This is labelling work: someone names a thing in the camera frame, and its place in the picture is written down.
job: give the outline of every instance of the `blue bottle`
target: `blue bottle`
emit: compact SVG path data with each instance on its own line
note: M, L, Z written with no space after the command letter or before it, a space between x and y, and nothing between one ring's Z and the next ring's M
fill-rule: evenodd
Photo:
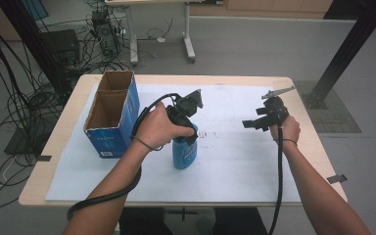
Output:
M195 131L198 130L198 126L193 124ZM178 141L172 140L172 156L173 156L173 166L177 169L184 169L188 167L197 157L197 140L192 144L188 145L186 138Z

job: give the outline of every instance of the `white paper sheet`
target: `white paper sheet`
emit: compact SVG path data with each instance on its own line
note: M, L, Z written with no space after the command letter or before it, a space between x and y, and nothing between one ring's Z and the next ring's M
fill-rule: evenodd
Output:
M94 93L63 151L48 201L80 201L112 169L117 160L98 157L83 132ZM186 169L172 165L171 144L145 159L142 178L128 202L145 203L273 203L278 189L277 145L270 133L244 128L242 120L260 118L261 95L271 87L227 85L137 85L142 110L166 93L185 96L202 89L204 108L190 119L199 127L197 159ZM283 201L300 202L283 157Z

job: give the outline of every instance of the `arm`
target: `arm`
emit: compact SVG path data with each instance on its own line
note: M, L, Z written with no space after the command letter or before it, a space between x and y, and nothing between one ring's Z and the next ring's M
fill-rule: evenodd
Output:
M277 139L277 126L271 126L270 131ZM293 117L284 121L284 139L298 142L300 132L299 123ZM356 212L313 168L295 143L283 141L283 152L307 217L317 234L370 234Z
M194 130L174 125L166 115L163 103L158 103L139 126L136 136L153 148L158 148L177 136L190 136ZM94 198L118 191L129 185L136 175L150 150L136 139L115 167L90 193ZM64 234L113 234L126 197L110 200L105 203L77 211L67 225Z

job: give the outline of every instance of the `person's left arm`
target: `person's left arm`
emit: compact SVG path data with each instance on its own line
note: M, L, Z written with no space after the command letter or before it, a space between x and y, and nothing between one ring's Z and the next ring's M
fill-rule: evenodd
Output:
M174 125L163 103L157 104L140 124L137 138L158 148L177 136L190 136L194 130ZM114 193L129 185L150 149L134 139L115 167L90 193L88 199ZM113 234L124 207L126 196L77 211L63 234Z

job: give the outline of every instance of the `black tape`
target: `black tape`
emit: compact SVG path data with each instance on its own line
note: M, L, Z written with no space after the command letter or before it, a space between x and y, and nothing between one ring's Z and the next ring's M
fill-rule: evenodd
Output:
M347 181L348 179L343 174L341 174L341 175L337 174L337 175L334 175L334 176L327 178L327 180L330 184L333 184L333 183L336 183L336 182L342 183L344 181Z
M36 158L37 162L50 162L52 156L40 155Z

